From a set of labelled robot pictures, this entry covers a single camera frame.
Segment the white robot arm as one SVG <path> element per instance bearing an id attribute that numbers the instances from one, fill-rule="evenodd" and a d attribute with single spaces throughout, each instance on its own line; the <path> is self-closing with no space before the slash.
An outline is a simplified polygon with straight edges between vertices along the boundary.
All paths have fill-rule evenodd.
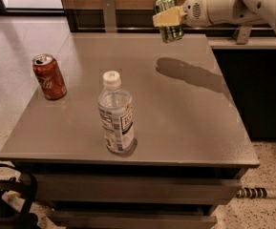
<path id="1" fill-rule="evenodd" d="M 155 11 L 153 25 L 160 29 L 268 24 L 276 34 L 276 0 L 185 0 L 180 6 L 174 0 L 156 0 Z"/>

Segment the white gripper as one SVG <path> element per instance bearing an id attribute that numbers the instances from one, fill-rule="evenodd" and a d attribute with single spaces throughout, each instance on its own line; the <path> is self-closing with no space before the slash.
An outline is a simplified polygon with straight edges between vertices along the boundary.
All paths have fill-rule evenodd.
<path id="1" fill-rule="evenodd" d="M 157 28 L 179 26 L 183 21 L 190 27 L 211 26 L 207 0 L 185 0 L 181 7 L 175 6 L 153 16 L 153 25 Z"/>

